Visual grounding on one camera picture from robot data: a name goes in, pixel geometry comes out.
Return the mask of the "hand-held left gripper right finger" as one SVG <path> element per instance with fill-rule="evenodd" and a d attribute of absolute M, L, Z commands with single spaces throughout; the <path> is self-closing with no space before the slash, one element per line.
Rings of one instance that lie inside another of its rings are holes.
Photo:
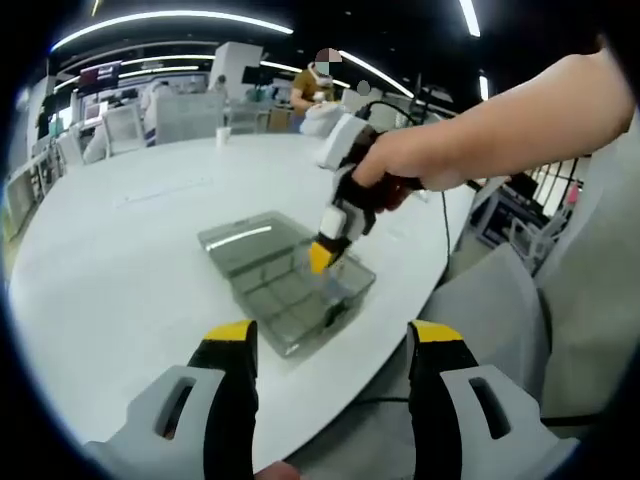
<path fill-rule="evenodd" d="M 413 320 L 407 347 L 415 478 L 545 479 L 577 448 L 543 424 L 529 393 L 478 364 L 451 327 Z"/>

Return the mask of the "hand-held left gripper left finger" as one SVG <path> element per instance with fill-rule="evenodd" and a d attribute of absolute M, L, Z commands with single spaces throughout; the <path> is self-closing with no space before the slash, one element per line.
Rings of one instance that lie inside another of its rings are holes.
<path fill-rule="evenodd" d="M 251 479 L 259 408 L 257 324 L 208 332 L 128 405 L 124 425 L 85 448 L 113 479 Z"/>

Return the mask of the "person's right hand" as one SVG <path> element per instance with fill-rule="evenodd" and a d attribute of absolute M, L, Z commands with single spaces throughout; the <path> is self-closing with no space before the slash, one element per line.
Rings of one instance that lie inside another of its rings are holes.
<path fill-rule="evenodd" d="M 370 188 L 390 174 L 416 178 L 431 191 L 448 190 L 468 179 L 479 146 L 478 132 L 462 120 L 390 131 L 378 137 L 352 178 Z"/>

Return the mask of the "person's left hand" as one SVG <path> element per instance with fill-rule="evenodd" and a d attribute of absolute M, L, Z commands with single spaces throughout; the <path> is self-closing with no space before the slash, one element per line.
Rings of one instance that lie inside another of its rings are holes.
<path fill-rule="evenodd" d="M 254 475 L 255 480 L 301 480 L 301 473 L 289 463 L 277 461 Z"/>

